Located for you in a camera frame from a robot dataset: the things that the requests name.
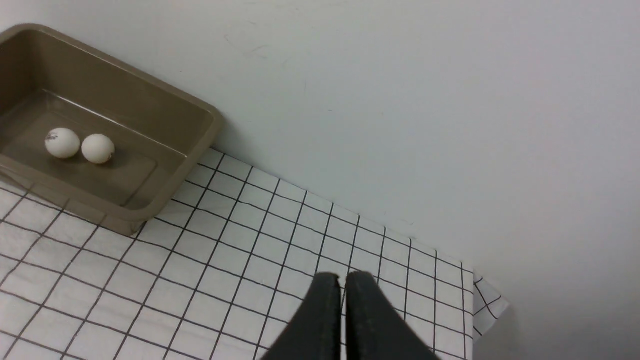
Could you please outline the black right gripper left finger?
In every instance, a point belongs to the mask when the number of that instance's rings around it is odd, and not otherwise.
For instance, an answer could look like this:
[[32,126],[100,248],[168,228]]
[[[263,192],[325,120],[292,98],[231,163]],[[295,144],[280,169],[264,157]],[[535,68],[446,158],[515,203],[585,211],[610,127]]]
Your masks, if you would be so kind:
[[338,275],[316,273],[297,312],[263,359],[339,360],[341,305]]

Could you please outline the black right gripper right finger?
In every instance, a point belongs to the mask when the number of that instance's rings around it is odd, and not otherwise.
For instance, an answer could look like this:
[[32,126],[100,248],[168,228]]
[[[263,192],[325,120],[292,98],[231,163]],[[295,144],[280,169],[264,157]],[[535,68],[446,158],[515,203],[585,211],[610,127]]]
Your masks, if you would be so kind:
[[371,273],[351,272],[345,291],[348,360],[438,359],[400,317]]

